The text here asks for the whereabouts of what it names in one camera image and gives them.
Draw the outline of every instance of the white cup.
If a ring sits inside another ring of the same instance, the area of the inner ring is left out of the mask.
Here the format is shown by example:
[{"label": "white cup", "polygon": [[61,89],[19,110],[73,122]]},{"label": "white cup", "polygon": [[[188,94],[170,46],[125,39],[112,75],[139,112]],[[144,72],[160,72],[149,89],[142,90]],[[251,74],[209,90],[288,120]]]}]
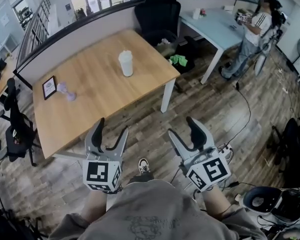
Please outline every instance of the white cup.
[{"label": "white cup", "polygon": [[119,55],[119,62],[124,76],[130,77],[133,71],[132,53],[130,50],[124,50]]}]

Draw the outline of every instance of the white desk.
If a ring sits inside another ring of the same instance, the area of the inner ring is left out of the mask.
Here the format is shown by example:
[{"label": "white desk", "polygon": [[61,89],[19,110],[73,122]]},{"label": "white desk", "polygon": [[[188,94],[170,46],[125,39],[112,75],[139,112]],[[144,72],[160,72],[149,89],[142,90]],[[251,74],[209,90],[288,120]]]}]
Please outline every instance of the white desk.
[{"label": "white desk", "polygon": [[[196,31],[218,49],[201,80],[201,84],[207,81],[224,51],[240,44],[245,33],[244,27],[237,24],[233,15],[228,12],[222,9],[206,9],[205,12],[206,17],[200,19],[193,19],[192,11],[184,11],[180,14],[182,23]],[[237,29],[232,30],[231,25],[235,25]]]}]

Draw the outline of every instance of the printed graphic on shirt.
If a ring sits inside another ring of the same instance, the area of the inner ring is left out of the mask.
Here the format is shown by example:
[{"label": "printed graphic on shirt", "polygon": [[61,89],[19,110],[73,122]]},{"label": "printed graphic on shirt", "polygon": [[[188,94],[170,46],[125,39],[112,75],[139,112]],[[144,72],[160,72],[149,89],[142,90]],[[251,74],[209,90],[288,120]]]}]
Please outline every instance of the printed graphic on shirt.
[{"label": "printed graphic on shirt", "polygon": [[222,164],[220,158],[216,158],[204,163],[203,167],[211,182],[214,182],[227,175],[227,170]]},{"label": "printed graphic on shirt", "polygon": [[135,235],[135,240],[154,240],[161,236],[162,230],[178,227],[179,220],[160,219],[157,216],[127,216],[125,221],[131,222],[128,230]]},{"label": "printed graphic on shirt", "polygon": [[104,162],[90,162],[86,180],[90,182],[108,182],[108,166]]}]

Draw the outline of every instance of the wooden floor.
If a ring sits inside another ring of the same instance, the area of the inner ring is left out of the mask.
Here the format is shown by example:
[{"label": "wooden floor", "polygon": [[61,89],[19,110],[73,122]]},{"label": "wooden floor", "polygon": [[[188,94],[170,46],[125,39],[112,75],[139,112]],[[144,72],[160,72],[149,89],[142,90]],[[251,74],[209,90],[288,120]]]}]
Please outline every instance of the wooden floor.
[{"label": "wooden floor", "polygon": [[[162,87],[107,119],[103,133],[103,142],[107,146],[114,144],[123,127],[129,126],[123,157],[123,186],[139,172],[138,160],[142,157],[149,160],[156,178],[172,179],[180,158],[172,149],[167,130],[174,129],[189,144],[190,129],[186,116],[201,121],[211,131],[217,146],[227,143],[247,123],[249,109],[244,98],[234,89],[234,80],[225,81],[215,70],[206,84],[199,82],[215,52],[211,45],[203,45],[202,58],[196,61],[196,68],[177,80],[184,93],[173,92],[166,113],[160,112]],[[234,52],[227,52],[221,61],[228,61]],[[272,51],[272,57],[280,64],[283,73],[278,72],[269,57],[260,76],[255,77],[251,69],[240,81],[240,90],[251,108],[251,119],[231,142],[234,158],[230,169],[233,174],[226,185],[235,180],[254,185],[283,185],[283,178],[273,163],[274,155],[266,149],[266,144],[272,125],[283,131],[291,117],[300,116],[300,85],[296,82],[295,73],[285,66],[283,57],[276,50]],[[288,89],[289,94],[283,91],[283,87]],[[35,120],[32,96],[28,90],[22,90],[19,104],[20,110]],[[0,120],[2,141],[8,125],[8,122]],[[83,141],[73,149],[83,154]],[[31,167],[28,156],[13,163],[5,160],[0,166],[0,194],[6,209],[13,209],[20,217],[40,216],[44,232],[50,233],[65,214],[81,210],[89,191],[83,184],[80,162],[61,158],[44,160],[38,149],[35,150],[34,160],[38,167]],[[189,182],[179,172],[172,184],[184,189]],[[248,189],[249,185],[241,184],[225,192],[233,201],[237,193]],[[186,188],[189,193],[193,190],[193,186]]]}]

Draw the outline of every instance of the wooden tabletop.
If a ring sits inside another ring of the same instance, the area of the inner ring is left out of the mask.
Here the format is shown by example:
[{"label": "wooden tabletop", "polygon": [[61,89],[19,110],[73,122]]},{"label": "wooden tabletop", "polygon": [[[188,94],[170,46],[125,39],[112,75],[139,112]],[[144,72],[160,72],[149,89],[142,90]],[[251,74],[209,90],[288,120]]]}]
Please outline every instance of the wooden tabletop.
[{"label": "wooden tabletop", "polygon": [[[123,50],[133,56],[133,75],[123,75]],[[33,86],[36,126],[45,158],[53,156],[107,118],[179,76],[179,72],[135,31],[111,35],[57,66]],[[56,92],[44,100],[42,84],[55,76],[75,92],[67,101]]]},{"label": "wooden tabletop", "polygon": [[11,58],[8,57],[5,60],[6,66],[1,72],[1,79],[0,79],[0,97],[1,95],[5,92],[7,88],[7,81],[10,78],[14,77],[13,71],[16,69],[16,64],[17,64],[17,58]]}]

